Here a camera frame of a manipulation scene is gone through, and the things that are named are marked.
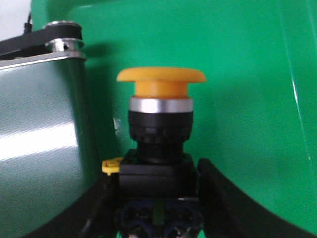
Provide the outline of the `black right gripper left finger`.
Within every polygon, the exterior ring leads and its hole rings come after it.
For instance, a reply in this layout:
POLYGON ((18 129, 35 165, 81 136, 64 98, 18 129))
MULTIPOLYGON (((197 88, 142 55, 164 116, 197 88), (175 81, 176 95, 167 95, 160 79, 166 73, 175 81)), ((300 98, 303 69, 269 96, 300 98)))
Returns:
POLYGON ((117 198, 118 174, 102 174, 70 207, 24 237, 114 238, 117 198))

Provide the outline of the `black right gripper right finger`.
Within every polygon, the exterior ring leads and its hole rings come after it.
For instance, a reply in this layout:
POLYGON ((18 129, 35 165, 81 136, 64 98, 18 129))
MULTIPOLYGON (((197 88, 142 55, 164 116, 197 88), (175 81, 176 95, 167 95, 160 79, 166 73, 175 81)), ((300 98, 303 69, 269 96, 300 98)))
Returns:
POLYGON ((198 196, 207 238, 314 238, 280 218, 232 183, 209 159, 200 158, 198 196))

